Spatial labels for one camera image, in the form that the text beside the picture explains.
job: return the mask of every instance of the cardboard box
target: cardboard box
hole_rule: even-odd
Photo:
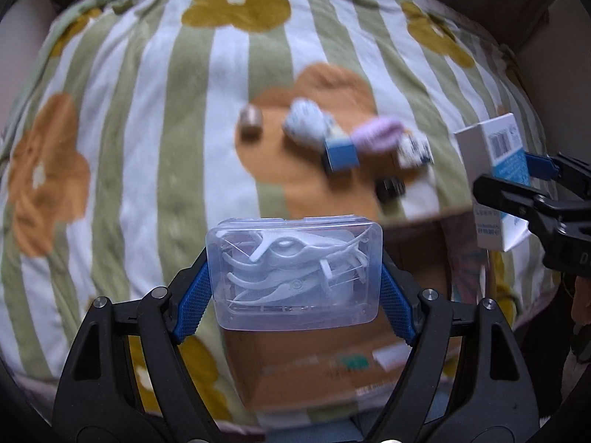
[[[530,184],[519,129],[512,113],[483,121],[456,133],[470,187],[480,175]],[[478,246],[508,251],[528,234],[527,222],[474,202]]]
[[[386,251],[421,286],[447,296],[449,269],[441,228],[428,224],[410,234],[403,242],[386,243]],[[350,402],[392,388],[410,352],[381,309],[363,325],[291,332],[224,330],[223,337],[238,394],[247,409],[257,412]]]

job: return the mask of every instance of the white stripe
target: white stripe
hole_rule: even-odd
[[[394,0],[376,1],[380,6],[380,12],[382,14],[386,29],[388,29],[388,33],[392,39],[392,43],[395,45],[400,57],[407,64],[410,71],[425,86],[431,101],[441,115],[441,119],[445,126],[447,126],[451,147],[456,151],[456,154],[461,160],[462,154],[460,153],[456,137],[453,135],[453,133],[465,127],[462,114],[458,108],[445,96],[445,93],[441,88],[441,84],[439,83],[435,72],[431,68],[431,65],[428,63],[421,45],[409,34],[407,29],[407,19],[404,15],[404,12],[402,11],[402,8],[400,8],[398,3],[396,3]],[[405,199],[409,202],[409,209],[407,210],[407,207],[404,207],[404,209],[405,213],[408,211],[407,214],[409,216],[412,215],[412,217],[416,218],[421,216],[420,214],[416,214],[413,211],[413,208],[420,208],[421,205],[424,205],[424,187],[427,184],[432,186],[433,191],[435,191],[435,174],[432,169],[430,169],[429,173],[423,177],[423,179],[418,180],[415,184],[410,185],[407,189]]]
[[[314,17],[308,0],[288,0],[291,18],[284,28],[291,49],[294,75],[299,75],[305,67],[315,63],[326,63],[326,55],[320,38],[316,33]]]
[[[45,355],[49,371],[59,378],[70,345],[64,334],[60,313],[51,286],[49,263],[45,257],[29,258],[21,254],[23,286],[35,333]]]
[[[524,96],[521,90],[517,88],[515,85],[513,85],[513,82],[507,77],[507,65],[502,58],[501,50],[495,46],[493,46],[492,59],[497,67],[497,74],[499,75],[499,78],[501,79],[503,85],[507,88],[507,93],[509,93],[512,98],[519,100],[519,103],[524,108],[525,115],[523,115],[522,124],[527,125],[530,129],[531,137],[534,143],[534,148],[530,150],[540,154],[543,151],[543,145],[538,131],[537,115],[535,115],[534,113],[530,100],[526,96]]]
[[[409,101],[390,78],[375,38],[362,30],[355,6],[351,0],[330,0],[339,21],[349,31],[359,63],[373,90],[375,104],[380,115],[393,115],[406,128],[418,131]],[[439,198],[433,171],[424,172],[407,185],[406,194],[400,199],[407,219],[417,219],[439,213]]]
[[[40,100],[39,109],[45,105],[52,94],[63,91],[72,58],[84,33],[81,32],[76,35],[64,48],[53,78],[48,83]],[[70,346],[64,334],[60,313],[55,304],[49,263],[44,257],[29,258],[21,254],[21,270],[35,332],[51,374],[59,378]]]
[[[158,161],[168,64],[182,13],[191,0],[169,0],[155,35],[147,43],[135,82],[123,140],[120,224],[125,272],[132,299],[164,283],[158,252]]]
[[[256,182],[234,145],[240,109],[248,102],[248,34],[219,28],[210,55],[203,132],[203,197],[212,228],[228,218],[259,218]]]
[[[390,38],[395,45],[400,57],[427,89],[431,101],[439,111],[444,124],[451,134],[465,128],[461,112],[451,103],[428,63],[421,45],[409,34],[407,19],[402,8],[395,0],[376,0],[380,6],[383,21],[388,29]],[[460,155],[456,139],[450,138],[457,154]]]
[[[4,177],[0,182],[0,208],[2,214],[6,211],[6,204],[8,199],[8,171],[10,166],[6,169]],[[0,219],[0,226],[2,231],[0,233],[0,258],[4,254],[4,219]],[[18,351],[17,337],[14,334],[13,322],[8,314],[8,307],[4,299],[4,287],[8,285],[14,285],[14,283],[0,281],[0,348],[2,349],[2,355],[4,356],[4,362],[14,372],[25,373],[23,363],[21,362],[21,356]]]
[[[482,77],[482,81],[484,82],[486,89],[491,94],[493,103],[498,108],[503,103],[503,101],[501,100],[501,93],[499,92],[499,87],[496,85],[495,79],[488,70],[486,55],[484,54],[484,51],[480,45],[480,40],[475,35],[471,35],[471,38],[472,45],[474,46],[474,50],[476,52],[476,54],[474,55],[476,68],[478,69],[478,73],[480,73]]]
[[[530,262],[530,240],[526,238],[519,245],[511,250],[513,256],[514,281],[513,291],[518,295],[519,300],[523,301],[523,283],[524,273]]]
[[[141,7],[149,5],[152,1],[147,0]],[[123,14],[107,35],[93,62],[81,103],[76,149],[86,159],[90,169],[88,202],[84,217],[66,226],[66,237],[70,249],[68,268],[76,288],[82,318],[88,310],[87,304],[90,298],[97,296],[90,271],[92,268],[92,220],[95,210],[101,135],[113,92],[119,80],[129,31],[137,22],[135,10],[141,7]]]
[[[451,68],[454,76],[457,80],[457,85],[460,88],[464,98],[468,102],[468,104],[474,109],[478,121],[486,121],[489,119],[488,111],[486,110],[486,105],[484,104],[484,100],[478,94],[478,92],[470,83],[470,79],[466,75],[466,72],[456,63],[454,60],[451,59],[449,56],[445,56],[445,61]]]

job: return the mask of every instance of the green stripe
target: green stripe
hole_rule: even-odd
[[[168,68],[158,167],[158,251],[165,281],[203,249],[203,128],[213,29],[183,26]]]
[[[449,100],[449,102],[458,109],[462,115],[462,119],[464,120],[464,125],[470,126],[478,123],[480,118],[478,118],[474,108],[470,102],[468,102],[462,93],[462,90],[460,90],[460,85],[457,82],[456,75],[454,74],[445,57],[438,55],[428,48],[423,46],[421,47],[423,49],[427,63],[435,73],[435,77],[437,78],[437,81],[443,90],[443,94]]]
[[[504,106],[506,111],[512,111],[511,103],[510,103],[510,99],[509,99],[509,90],[505,86],[505,84],[501,81],[501,78],[498,75],[498,71],[496,69],[496,64],[495,64],[493,56],[492,56],[492,45],[489,42],[485,42],[485,41],[481,40],[481,48],[482,48],[484,55],[486,56],[488,73],[495,80],[496,87],[499,90],[499,94],[501,95],[501,103]],[[523,134],[525,137],[525,149],[528,150],[528,148],[530,147],[530,144],[533,145],[533,142],[529,142],[527,140],[528,135],[530,135],[530,137],[531,137],[531,132],[525,131],[525,128],[528,126],[527,119],[525,118],[525,114],[523,113],[523,108],[519,105],[519,102],[517,102],[517,99],[515,99],[515,102],[517,104],[518,111],[519,111],[519,114],[515,115],[515,121],[517,122],[517,126],[520,128],[520,133]],[[535,188],[540,189],[540,181],[539,180],[532,179],[531,183]]]
[[[390,78],[409,101],[419,130],[429,139],[435,160],[435,184],[440,207],[471,205],[472,198],[466,181],[466,171],[458,154],[451,146],[449,129],[433,104],[427,88],[398,53],[379,12],[378,4],[373,0],[353,0],[353,2],[361,28],[374,36]]]
[[[517,106],[517,109],[519,111],[519,115],[515,115],[515,118],[517,119],[517,123],[518,125],[521,126],[521,131],[522,134],[525,136],[525,141],[524,144],[526,146],[526,150],[528,152],[535,152],[536,151],[536,147],[534,146],[534,139],[532,137],[531,134],[531,130],[530,130],[530,122],[527,120],[527,114],[525,112],[525,109],[523,107],[523,105],[521,104],[521,102],[519,101],[519,98],[517,98],[517,96],[514,94],[513,91],[510,90],[510,87],[513,86],[512,82],[509,81],[509,78],[507,78],[507,75],[505,74],[504,70],[501,70],[498,68],[498,65],[496,64],[497,62],[497,58],[495,58],[495,54],[501,54],[500,51],[497,47],[493,46],[491,43],[489,42],[482,42],[483,46],[486,45],[485,51],[486,52],[490,52],[491,55],[491,63],[493,66],[491,66],[491,72],[496,74],[496,76],[499,78],[499,81],[501,82],[501,85],[504,87],[505,91],[508,94],[512,94],[513,95],[513,99],[515,100],[515,104]],[[502,68],[506,68],[506,63],[503,61],[503,59],[500,60],[502,62]],[[511,106],[509,106],[507,108],[507,111],[511,111],[512,108]]]
[[[466,50],[468,50],[468,53],[471,55],[474,62],[477,62],[476,47],[474,46],[472,38],[470,38],[470,34],[468,32],[462,31],[459,28],[453,28],[453,26],[451,26],[450,29],[456,37],[456,40],[461,42],[466,47]],[[486,111],[488,113],[488,117],[496,117],[497,111],[495,102],[493,101],[491,92],[486,87],[484,80],[482,79],[482,75],[478,71],[477,66],[474,65],[472,66],[472,68],[463,68],[463,70],[466,76],[468,77],[468,80],[470,81],[472,88],[474,88],[474,91],[476,91],[476,93],[482,98],[482,101],[484,102]]]
[[[31,318],[31,309],[23,284],[21,252],[13,234],[14,207],[7,204],[4,211],[4,251],[0,272],[4,284],[4,303],[13,324],[18,353],[25,373],[37,380],[52,380],[53,376],[41,349],[39,337]]]
[[[290,88],[293,84],[293,64],[285,27],[281,25],[266,33],[251,33],[248,51],[249,101],[268,88]],[[261,218],[290,218],[282,185],[256,182],[256,193]]]
[[[349,31],[339,21],[335,7],[330,0],[308,0],[308,2],[310,4],[312,18],[314,19],[316,33],[318,34],[328,63],[342,66],[355,72],[368,82],[369,88],[373,91],[373,88],[369,84],[369,79],[361,67]],[[404,208],[399,198],[387,205],[382,205],[379,211],[388,220],[406,219]]]
[[[68,268],[70,248],[66,237],[66,225],[58,222],[55,224],[54,230],[53,250],[47,255],[47,263],[49,264],[55,306],[57,312],[60,313],[64,335],[66,335],[68,343],[72,345],[82,323],[81,305],[78,302],[76,287]]]
[[[471,68],[463,68],[463,70],[468,77],[468,81],[470,81],[472,88],[474,88],[476,94],[481,97],[486,108],[486,112],[488,113],[488,117],[494,118],[496,116],[495,102],[492,101],[491,92],[486,88],[486,85],[482,79],[482,75],[480,75],[476,65],[472,66]]]
[[[100,18],[84,33],[72,56],[63,92],[72,96],[78,114],[80,114],[82,98],[95,56],[117,20],[118,18],[114,15]],[[57,223],[54,231],[53,249],[47,256],[47,263],[55,306],[60,314],[66,339],[71,345],[81,324],[80,304],[68,268],[70,248],[66,236],[66,225]]]
[[[499,75],[497,74],[495,62],[492,59],[492,53],[490,51],[488,51],[488,49],[484,45],[483,41],[481,41],[481,46],[482,46],[482,51],[486,57],[486,65],[488,67],[487,68],[488,73],[495,80],[496,87],[499,90],[499,95],[501,96],[501,103],[504,106],[506,111],[511,111],[511,101],[509,99],[509,93],[507,93],[507,89],[505,88],[505,85],[503,85],[502,81],[499,78]]]
[[[29,131],[33,127],[33,122],[35,120],[35,116],[39,112],[39,104],[41,103],[41,98],[45,94],[47,87],[49,86],[49,82],[52,80],[53,76],[55,75],[55,70],[57,69],[60,63],[59,58],[50,58],[47,61],[47,65],[45,66],[45,71],[41,76],[41,81],[33,95],[31,97],[31,105],[29,106],[29,111],[27,114],[27,119],[25,120],[25,131]]]
[[[158,29],[167,1],[161,0],[160,5],[138,20],[131,30],[100,141],[92,220],[91,277],[99,294],[110,297],[114,302],[129,299],[129,279],[124,267],[125,241],[119,222],[125,125],[142,54]]]

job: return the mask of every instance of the blue gripper pad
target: blue gripper pad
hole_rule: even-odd
[[[382,265],[379,303],[382,305],[396,336],[404,339],[407,345],[412,346],[417,338],[417,331],[413,326],[413,309],[385,264]]]
[[[172,332],[176,343],[195,333],[211,297],[209,267],[205,263],[178,304],[177,325]]]

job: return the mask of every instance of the orange flower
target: orange flower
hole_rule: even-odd
[[[307,98],[332,113],[346,132],[376,115],[373,94],[365,80],[336,65],[315,63],[298,76],[293,88],[269,88],[252,100],[261,109],[261,138],[248,140],[236,133],[236,152],[243,166],[258,181],[283,186],[290,217],[356,214],[379,219],[375,180],[398,176],[406,183],[417,171],[403,172],[391,155],[362,157],[351,177],[327,178],[320,155],[293,143],[283,134],[282,123],[292,100]]]
[[[291,16],[288,0],[193,0],[182,14],[183,25],[232,25],[245,32],[266,32]]]
[[[409,21],[409,34],[418,43],[439,55],[448,55],[462,68],[474,66],[474,59],[457,44],[456,37],[443,18],[423,13],[411,1],[403,1],[400,6]]]
[[[70,26],[68,26],[68,28],[66,28],[66,31],[61,34],[61,37],[58,38],[53,49],[51,50],[51,53],[49,54],[49,57],[60,56],[61,52],[64,51],[64,48],[70,42],[70,40],[79,34],[84,28],[86,28],[86,25],[88,25],[90,19],[98,18],[100,15],[102,15],[100,8],[91,8],[87,12],[82,13],[70,24]]]
[[[85,214],[90,170],[76,151],[77,135],[72,97],[55,94],[14,149],[8,201],[17,245],[29,257],[51,252],[56,222],[71,223]]]

